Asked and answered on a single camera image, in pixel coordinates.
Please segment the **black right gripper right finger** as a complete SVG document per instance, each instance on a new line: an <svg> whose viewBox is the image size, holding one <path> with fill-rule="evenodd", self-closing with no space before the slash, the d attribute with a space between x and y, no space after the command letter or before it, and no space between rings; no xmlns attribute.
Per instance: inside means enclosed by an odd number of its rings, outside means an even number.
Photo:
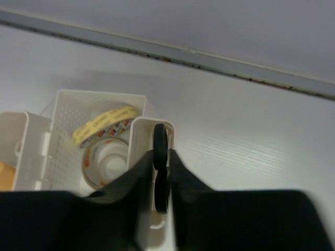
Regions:
<svg viewBox="0 0 335 251"><path fill-rule="evenodd" d="M219 191L170 153L178 250L334 250L312 200L302 191Z"/></svg>

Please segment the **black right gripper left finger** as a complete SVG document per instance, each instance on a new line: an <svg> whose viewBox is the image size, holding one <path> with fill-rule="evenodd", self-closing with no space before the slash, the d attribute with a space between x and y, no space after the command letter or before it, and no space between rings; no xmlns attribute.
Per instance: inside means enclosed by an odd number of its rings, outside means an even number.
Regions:
<svg viewBox="0 0 335 251"><path fill-rule="evenodd" d="M1 250L145 250L152 151L87 197L68 191L1 193Z"/></svg>

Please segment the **large clear packing tape roll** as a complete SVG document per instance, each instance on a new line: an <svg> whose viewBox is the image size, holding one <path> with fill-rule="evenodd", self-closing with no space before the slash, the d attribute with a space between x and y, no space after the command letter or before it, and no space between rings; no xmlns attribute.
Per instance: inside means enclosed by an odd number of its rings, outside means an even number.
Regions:
<svg viewBox="0 0 335 251"><path fill-rule="evenodd" d="M82 156L81 171L87 185L99 190L127 170L129 143L110 136L91 143Z"/></svg>

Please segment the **black handled scissors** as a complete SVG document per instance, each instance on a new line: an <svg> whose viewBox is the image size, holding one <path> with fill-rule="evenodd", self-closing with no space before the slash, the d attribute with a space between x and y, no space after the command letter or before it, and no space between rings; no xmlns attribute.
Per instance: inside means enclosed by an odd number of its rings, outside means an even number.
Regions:
<svg viewBox="0 0 335 251"><path fill-rule="evenodd" d="M168 210L168 135L165 125L158 123L153 134L153 167L157 171L154 182L154 205L158 213L166 214Z"/></svg>

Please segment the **patterned washi tape roll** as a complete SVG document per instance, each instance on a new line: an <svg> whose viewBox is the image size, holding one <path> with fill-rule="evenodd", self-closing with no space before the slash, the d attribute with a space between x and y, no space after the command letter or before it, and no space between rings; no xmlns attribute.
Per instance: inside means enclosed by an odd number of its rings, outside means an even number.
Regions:
<svg viewBox="0 0 335 251"><path fill-rule="evenodd" d="M137 114L133 106L109 110L77 128L72 140L80 148L86 148L103 137L120 135L130 128Z"/></svg>

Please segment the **pink highlighter marker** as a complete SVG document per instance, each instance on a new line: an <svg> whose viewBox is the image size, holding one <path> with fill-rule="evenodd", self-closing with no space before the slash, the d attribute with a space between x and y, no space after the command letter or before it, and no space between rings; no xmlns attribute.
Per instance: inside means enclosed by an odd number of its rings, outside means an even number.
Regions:
<svg viewBox="0 0 335 251"><path fill-rule="evenodd" d="M0 163L0 191L12 191L16 175L16 167L4 162Z"/></svg>

